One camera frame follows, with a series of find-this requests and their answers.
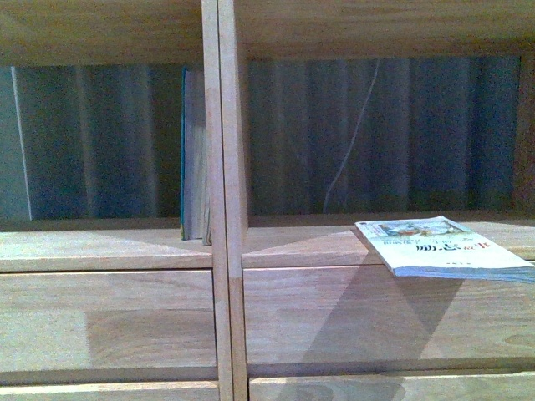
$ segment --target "book cover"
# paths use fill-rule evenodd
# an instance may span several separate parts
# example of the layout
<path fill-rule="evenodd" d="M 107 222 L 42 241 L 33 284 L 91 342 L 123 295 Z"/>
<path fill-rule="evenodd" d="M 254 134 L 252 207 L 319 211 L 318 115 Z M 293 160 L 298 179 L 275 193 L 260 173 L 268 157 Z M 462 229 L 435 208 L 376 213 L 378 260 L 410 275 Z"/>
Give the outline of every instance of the book cover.
<path fill-rule="evenodd" d="M 396 277 L 535 282 L 531 263 L 444 216 L 355 225 Z"/>

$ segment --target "book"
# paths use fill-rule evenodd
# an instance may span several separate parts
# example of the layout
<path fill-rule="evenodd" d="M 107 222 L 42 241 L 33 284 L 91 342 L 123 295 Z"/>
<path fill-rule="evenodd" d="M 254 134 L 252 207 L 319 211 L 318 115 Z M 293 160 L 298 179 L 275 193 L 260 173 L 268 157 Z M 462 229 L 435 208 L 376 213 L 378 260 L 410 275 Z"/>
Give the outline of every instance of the book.
<path fill-rule="evenodd" d="M 184 68 L 182 75 L 181 234 L 211 245 L 204 73 Z"/>
<path fill-rule="evenodd" d="M 531 263 L 444 216 L 355 225 L 395 277 L 535 282 Z"/>

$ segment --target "wooden bookshelf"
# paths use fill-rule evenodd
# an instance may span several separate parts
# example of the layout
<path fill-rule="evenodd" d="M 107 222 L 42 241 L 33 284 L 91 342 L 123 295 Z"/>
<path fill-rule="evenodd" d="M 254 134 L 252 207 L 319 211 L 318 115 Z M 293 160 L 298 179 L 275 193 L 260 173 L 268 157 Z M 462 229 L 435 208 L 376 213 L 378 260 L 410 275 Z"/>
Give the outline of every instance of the wooden bookshelf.
<path fill-rule="evenodd" d="M 309 396 L 324 394 L 322 388 L 354 394 L 347 388 L 358 385 L 338 376 L 370 370 L 403 376 L 405 369 L 425 375 L 445 369 L 434 383 L 454 387 L 464 380 L 457 378 L 457 369 L 486 369 L 485 374 L 503 367 L 535 371 L 532 337 L 527 335 L 532 286 L 394 279 L 354 232 L 355 221 L 426 213 L 251 216 L 247 119 L 247 66 L 252 60 L 521 56 L 513 209 L 427 215 L 463 221 L 533 261 L 532 3 L 219 0 L 219 18 L 236 398 L 247 399 L 250 378 L 255 378 L 250 399 L 267 401 L 295 399 L 301 390 Z M 506 327 L 508 335 L 487 331 L 493 325 Z M 457 337 L 456 330 L 466 336 Z M 288 378 L 317 375 L 321 378 Z M 309 392 L 307 383 L 314 380 L 318 385 Z M 509 385 L 505 377 L 488 375 L 481 383 L 487 380 L 491 392 Z M 376 382 L 370 399 L 381 398 L 391 386 L 387 382 Z M 418 381 L 414 383 L 408 393 L 424 394 Z M 520 383 L 519 391 L 529 393 L 530 379 L 521 378 Z"/>
<path fill-rule="evenodd" d="M 448 216 L 535 261 L 531 0 L 9 0 L 0 23 L 3 65 L 204 62 L 213 229 L 203 247 L 176 221 L 3 225 L 0 315 L 26 333 L 48 319 L 35 346 L 63 357 L 55 370 L 31 355 L 0 365 L 0 400 L 373 398 L 399 385 L 532 398 L 532 287 L 394 279 L 353 223 L 397 215 L 251 217 L 247 127 L 251 60 L 520 55 L 514 208 Z"/>
<path fill-rule="evenodd" d="M 217 21 L 212 0 L 3 2 L 4 66 L 204 63 L 212 246 L 173 219 L 0 222 L 0 320 L 27 333 L 0 399 L 233 400 Z"/>

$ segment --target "vertical wooden panel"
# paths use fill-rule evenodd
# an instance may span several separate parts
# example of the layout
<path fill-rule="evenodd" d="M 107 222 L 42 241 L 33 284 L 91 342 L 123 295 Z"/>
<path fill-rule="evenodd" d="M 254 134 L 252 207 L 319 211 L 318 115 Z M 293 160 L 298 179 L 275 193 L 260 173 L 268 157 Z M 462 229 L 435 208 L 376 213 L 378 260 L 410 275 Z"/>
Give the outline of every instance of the vertical wooden panel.
<path fill-rule="evenodd" d="M 223 178 L 222 103 L 219 66 L 217 1 L 202 0 L 202 37 L 206 100 L 206 132 L 209 138 L 209 182 L 213 251 L 214 305 L 216 314 L 217 368 L 221 401 L 233 400 L 232 345 L 228 292 L 227 231 Z"/>
<path fill-rule="evenodd" d="M 535 211 L 535 53 L 521 58 L 518 95 L 513 203 Z"/>
<path fill-rule="evenodd" d="M 232 333 L 232 372 L 236 401 L 247 399 L 242 248 L 248 228 L 247 141 L 244 130 L 247 65 L 233 0 L 219 2 L 222 77 L 223 155 L 227 211 L 227 249 Z"/>

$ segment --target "teal book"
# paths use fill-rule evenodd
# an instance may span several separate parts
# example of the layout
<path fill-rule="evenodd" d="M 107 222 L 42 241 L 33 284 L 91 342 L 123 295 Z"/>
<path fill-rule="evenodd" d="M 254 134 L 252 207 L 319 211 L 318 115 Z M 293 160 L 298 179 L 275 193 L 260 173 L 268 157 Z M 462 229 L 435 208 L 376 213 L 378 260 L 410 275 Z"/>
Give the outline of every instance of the teal book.
<path fill-rule="evenodd" d="M 181 137 L 181 232 L 183 240 L 211 245 L 204 73 L 184 68 Z"/>

